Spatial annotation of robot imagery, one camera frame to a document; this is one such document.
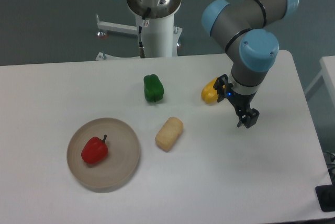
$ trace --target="beige plate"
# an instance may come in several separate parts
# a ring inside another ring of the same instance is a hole
[[[96,165],[86,164],[81,152],[94,136],[107,135],[108,156]],[[133,129],[121,120],[100,118],[83,125],[72,137],[67,152],[72,174],[88,189],[110,192],[123,186],[140,158],[140,143]]]

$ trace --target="black cable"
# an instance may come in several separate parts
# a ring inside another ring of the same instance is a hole
[[[332,152],[328,152],[328,151],[322,151],[323,153],[327,153],[331,156],[330,160],[331,162],[333,162],[335,160],[335,153],[332,153]]]

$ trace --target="metal stand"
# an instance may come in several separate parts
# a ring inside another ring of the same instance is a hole
[[[96,23],[98,26],[99,31],[97,32],[97,36],[99,38],[103,38],[107,36],[107,32],[117,32],[117,33],[125,33],[128,35],[134,35],[137,36],[138,31],[135,26],[129,26],[129,25],[123,25],[123,24],[113,24],[113,23],[107,23],[105,21],[100,21],[99,16],[96,14]],[[172,56],[177,57],[177,48],[181,46],[181,43],[179,41],[180,35],[182,33],[183,29],[180,27],[174,26],[173,31],[173,49],[172,49]],[[110,60],[110,59],[119,59],[118,57],[113,57],[109,55],[106,59],[102,57],[102,53],[99,53],[96,60]]]
[[[304,90],[304,94],[306,97],[306,101],[309,101],[310,98],[314,95],[314,93],[320,88],[320,86],[324,83],[322,76],[322,70],[314,77],[312,82],[307,86],[307,88]]]

